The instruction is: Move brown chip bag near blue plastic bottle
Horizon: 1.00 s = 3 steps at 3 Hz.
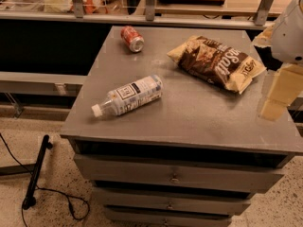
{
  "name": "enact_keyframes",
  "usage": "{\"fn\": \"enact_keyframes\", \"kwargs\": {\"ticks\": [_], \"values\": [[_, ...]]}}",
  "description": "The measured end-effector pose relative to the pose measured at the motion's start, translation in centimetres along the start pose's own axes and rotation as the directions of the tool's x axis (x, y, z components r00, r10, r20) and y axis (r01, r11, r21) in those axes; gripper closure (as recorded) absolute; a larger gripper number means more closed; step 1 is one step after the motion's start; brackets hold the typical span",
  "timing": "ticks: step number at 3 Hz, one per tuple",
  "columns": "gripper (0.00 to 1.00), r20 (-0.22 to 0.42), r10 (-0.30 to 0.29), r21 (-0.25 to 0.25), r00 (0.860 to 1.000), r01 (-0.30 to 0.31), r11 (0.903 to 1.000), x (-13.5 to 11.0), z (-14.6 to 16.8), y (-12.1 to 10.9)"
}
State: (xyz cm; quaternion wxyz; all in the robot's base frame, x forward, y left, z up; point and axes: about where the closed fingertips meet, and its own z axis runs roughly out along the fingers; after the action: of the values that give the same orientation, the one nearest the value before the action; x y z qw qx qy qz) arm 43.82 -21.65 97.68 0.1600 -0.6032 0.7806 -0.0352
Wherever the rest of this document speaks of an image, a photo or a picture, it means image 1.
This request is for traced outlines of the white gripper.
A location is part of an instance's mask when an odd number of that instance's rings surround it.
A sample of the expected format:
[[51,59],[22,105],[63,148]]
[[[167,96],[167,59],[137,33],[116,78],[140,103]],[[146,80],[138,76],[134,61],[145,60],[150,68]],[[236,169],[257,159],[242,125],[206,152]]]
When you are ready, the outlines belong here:
[[283,63],[268,75],[259,108],[259,116],[276,121],[303,91],[303,0],[292,0],[276,19],[252,42],[260,48],[270,47],[272,56]]

